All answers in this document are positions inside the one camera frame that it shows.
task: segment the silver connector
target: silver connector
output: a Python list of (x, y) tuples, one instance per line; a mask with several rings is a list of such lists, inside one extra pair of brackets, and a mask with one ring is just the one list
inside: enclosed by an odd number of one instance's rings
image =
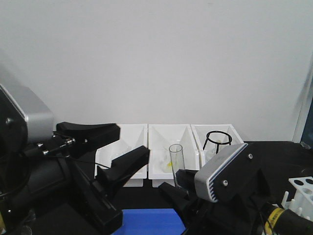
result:
[(73, 144), (75, 144), (75, 142), (76, 142), (76, 140), (75, 140), (74, 138), (66, 139), (66, 140), (65, 140), (65, 143), (66, 143), (67, 145), (73, 145)]

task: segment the white tray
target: white tray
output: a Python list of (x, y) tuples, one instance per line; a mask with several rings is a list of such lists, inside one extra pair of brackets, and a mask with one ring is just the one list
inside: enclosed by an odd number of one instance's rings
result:
[(149, 124), (148, 178), (153, 187), (163, 182), (174, 185), (172, 169), (167, 165), (170, 162), (168, 149), (174, 143), (183, 147), (185, 168), (199, 170), (199, 152), (189, 124)]
[[(200, 152), (200, 166), (204, 166), (208, 160), (210, 160), (216, 154), (216, 144), (208, 141), (203, 150), (203, 146), (206, 140), (206, 134), (210, 131), (223, 131), (228, 133), (232, 137), (231, 144), (244, 143), (241, 137), (238, 135), (237, 131), (232, 124), (221, 124), (221, 125), (196, 125), (191, 124), (192, 132), (194, 134), (197, 147)], [(216, 142), (227, 142), (228, 136), (220, 133), (212, 133), (210, 139)], [(219, 151), (225, 148), (227, 145), (220, 145)]]

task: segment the white plastic bin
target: white plastic bin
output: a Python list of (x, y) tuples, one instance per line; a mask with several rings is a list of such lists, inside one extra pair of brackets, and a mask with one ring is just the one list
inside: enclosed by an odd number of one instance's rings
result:
[[(111, 166), (111, 161), (142, 145), (147, 146), (147, 124), (118, 124), (121, 128), (120, 139), (116, 142), (99, 148), (96, 152), (96, 162)], [(125, 187), (142, 187), (143, 179), (147, 178), (145, 165), (125, 184)]]
[[(206, 140), (206, 134), (210, 131), (223, 131), (228, 133), (232, 137), (231, 144), (243, 143), (244, 141), (238, 135), (237, 131), (233, 127), (232, 124), (221, 124), (221, 125), (196, 125), (191, 124), (192, 132), (196, 139), (197, 147), (200, 152), (200, 166), (204, 166), (208, 160), (210, 160), (216, 154), (216, 144), (208, 141), (205, 146), (205, 150), (203, 150), (203, 146)], [(221, 133), (212, 133), (210, 135), (210, 139), (216, 142), (227, 142), (228, 136)], [(219, 151), (223, 149), (227, 145), (220, 145)]]
[(153, 187), (163, 182), (174, 185), (169, 153), (169, 147), (174, 143), (182, 145), (185, 168), (199, 169), (199, 151), (189, 124), (149, 124), (148, 136), (148, 178), (152, 180)]

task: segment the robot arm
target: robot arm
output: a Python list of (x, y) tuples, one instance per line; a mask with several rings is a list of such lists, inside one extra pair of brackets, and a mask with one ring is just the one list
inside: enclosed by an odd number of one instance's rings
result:
[(110, 202), (118, 189), (149, 161), (141, 146), (98, 168), (89, 179), (76, 160), (87, 152), (119, 140), (116, 124), (57, 124), (28, 88), (0, 85), (0, 226), (18, 230), (34, 202), (57, 191), (101, 234), (122, 225), (122, 211)]

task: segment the black cable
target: black cable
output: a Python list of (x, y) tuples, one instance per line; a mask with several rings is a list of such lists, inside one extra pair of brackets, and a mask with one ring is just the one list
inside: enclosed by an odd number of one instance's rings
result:
[(45, 157), (45, 158), (39, 158), (38, 160), (43, 160), (43, 159), (51, 159), (51, 158), (59, 158), (59, 159), (65, 159), (65, 160), (71, 160), (71, 161), (75, 161), (75, 162), (80, 162), (80, 163), (89, 163), (89, 164), (94, 164), (94, 165), (99, 165), (102, 166), (104, 168), (110, 169), (110, 167), (97, 163), (97, 162), (90, 162), (90, 161), (83, 161), (83, 160), (79, 160), (79, 159), (75, 159), (75, 158), (70, 158), (70, 157), (57, 157), (57, 156), (49, 156), (49, 157)]
[(265, 230), (265, 223), (264, 223), (264, 220), (263, 220), (263, 218), (262, 218), (262, 214), (263, 214), (263, 216), (266, 218), (266, 221), (267, 221), (267, 223), (268, 223), (268, 226), (269, 226), (270, 230), (272, 231), (272, 235), (275, 234), (274, 228), (272, 227), (271, 223), (270, 223), (269, 220), (268, 220), (268, 216), (266, 216), (266, 215), (257, 207), (255, 201), (254, 201), (252, 198), (251, 198), (251, 202), (253, 203), (254, 207), (256, 208), (256, 210), (257, 210), (258, 213), (259, 213), (260, 219), (261, 219), (262, 224), (263, 224), (263, 231), (264, 231), (265, 235), (266, 235), (267, 233), (266, 233), (266, 230)]

